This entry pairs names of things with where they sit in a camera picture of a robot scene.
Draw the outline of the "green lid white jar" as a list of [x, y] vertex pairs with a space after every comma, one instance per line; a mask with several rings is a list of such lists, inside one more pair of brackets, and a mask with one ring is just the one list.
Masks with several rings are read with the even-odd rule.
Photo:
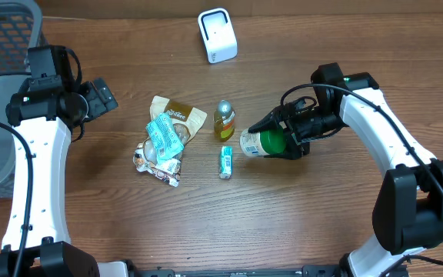
[[283, 153], [287, 142], [282, 128], [250, 133], [244, 130], [239, 138], [242, 152], [248, 157]]

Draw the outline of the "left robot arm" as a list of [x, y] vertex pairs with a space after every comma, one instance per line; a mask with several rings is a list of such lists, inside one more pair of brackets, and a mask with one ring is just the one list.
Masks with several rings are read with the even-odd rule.
[[118, 103], [105, 82], [72, 73], [65, 46], [28, 50], [31, 76], [6, 107], [15, 143], [11, 216], [0, 276], [127, 276], [126, 262], [97, 262], [71, 244], [65, 220], [65, 163], [75, 127]]

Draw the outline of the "small teal tissue pack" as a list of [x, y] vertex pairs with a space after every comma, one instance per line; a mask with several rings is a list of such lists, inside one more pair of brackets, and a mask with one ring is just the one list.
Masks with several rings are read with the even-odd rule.
[[233, 150], [231, 146], [222, 146], [219, 156], [219, 177], [229, 179], [232, 175]]

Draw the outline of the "yellow oil bottle silver cap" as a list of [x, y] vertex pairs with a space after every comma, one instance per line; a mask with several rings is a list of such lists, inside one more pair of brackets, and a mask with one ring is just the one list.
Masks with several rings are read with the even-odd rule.
[[235, 133], [235, 110], [227, 100], [221, 100], [213, 115], [215, 137], [228, 141]]

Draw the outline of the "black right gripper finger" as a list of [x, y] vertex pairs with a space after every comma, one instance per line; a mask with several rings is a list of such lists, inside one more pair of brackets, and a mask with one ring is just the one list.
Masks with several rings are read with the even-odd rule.
[[298, 144], [293, 138], [283, 135], [269, 136], [263, 141], [266, 158], [296, 160], [305, 154], [305, 144]]
[[288, 129], [287, 124], [288, 110], [279, 105], [272, 109], [262, 120], [248, 128], [249, 133], [264, 132], [276, 130], [278, 128]]

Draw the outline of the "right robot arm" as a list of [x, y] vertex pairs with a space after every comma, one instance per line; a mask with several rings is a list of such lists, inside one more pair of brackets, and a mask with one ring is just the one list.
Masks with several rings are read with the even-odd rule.
[[305, 265], [302, 276], [406, 276], [407, 264], [443, 243], [443, 160], [408, 132], [367, 72], [344, 75], [336, 63], [311, 75], [313, 96], [279, 104], [239, 139], [248, 157], [296, 160], [313, 141], [350, 128], [383, 182], [372, 212], [373, 235], [336, 265]]

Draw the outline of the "brown snack packet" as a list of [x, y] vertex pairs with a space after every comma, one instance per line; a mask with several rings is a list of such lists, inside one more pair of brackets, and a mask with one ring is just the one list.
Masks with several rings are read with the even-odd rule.
[[207, 113], [187, 104], [156, 95], [149, 109], [150, 118], [154, 120], [159, 114], [167, 114], [175, 132], [183, 145], [187, 145], [204, 125]]

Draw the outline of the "white red snack wrapper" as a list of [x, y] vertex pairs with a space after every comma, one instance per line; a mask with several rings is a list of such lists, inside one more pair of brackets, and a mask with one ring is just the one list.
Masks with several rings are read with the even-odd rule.
[[172, 187], [178, 187], [181, 160], [172, 158], [166, 162], [158, 162], [155, 148], [149, 138], [138, 143], [132, 160], [138, 172], [147, 172]]

